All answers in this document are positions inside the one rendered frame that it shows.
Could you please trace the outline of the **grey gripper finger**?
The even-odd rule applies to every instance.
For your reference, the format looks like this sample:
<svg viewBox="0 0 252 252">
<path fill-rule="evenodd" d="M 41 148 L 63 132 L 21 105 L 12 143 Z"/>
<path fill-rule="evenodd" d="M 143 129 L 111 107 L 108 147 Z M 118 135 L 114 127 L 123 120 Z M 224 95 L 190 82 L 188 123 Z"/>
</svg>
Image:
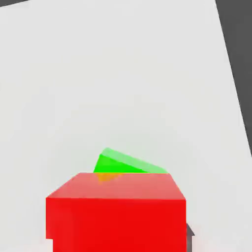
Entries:
<svg viewBox="0 0 252 252">
<path fill-rule="evenodd" d="M 202 226 L 187 223 L 187 252 L 205 252 L 204 241 Z"/>
</svg>

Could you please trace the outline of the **small red cube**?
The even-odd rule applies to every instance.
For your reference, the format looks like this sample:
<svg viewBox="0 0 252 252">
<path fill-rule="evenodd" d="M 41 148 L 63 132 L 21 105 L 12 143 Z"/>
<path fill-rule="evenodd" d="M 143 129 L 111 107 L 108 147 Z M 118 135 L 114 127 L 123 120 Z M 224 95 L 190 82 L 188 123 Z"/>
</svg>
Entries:
<svg viewBox="0 0 252 252">
<path fill-rule="evenodd" d="M 53 252 L 186 252 L 186 199 L 170 174 L 79 173 L 46 197 Z"/>
</svg>

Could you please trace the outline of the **small green cube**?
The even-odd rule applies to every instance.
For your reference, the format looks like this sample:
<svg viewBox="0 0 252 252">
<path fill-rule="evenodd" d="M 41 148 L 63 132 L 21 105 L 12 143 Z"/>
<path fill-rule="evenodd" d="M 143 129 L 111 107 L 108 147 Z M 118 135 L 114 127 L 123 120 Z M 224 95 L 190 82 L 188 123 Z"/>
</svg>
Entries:
<svg viewBox="0 0 252 252">
<path fill-rule="evenodd" d="M 135 157 L 105 148 L 94 168 L 94 173 L 168 173 L 165 169 Z"/>
</svg>

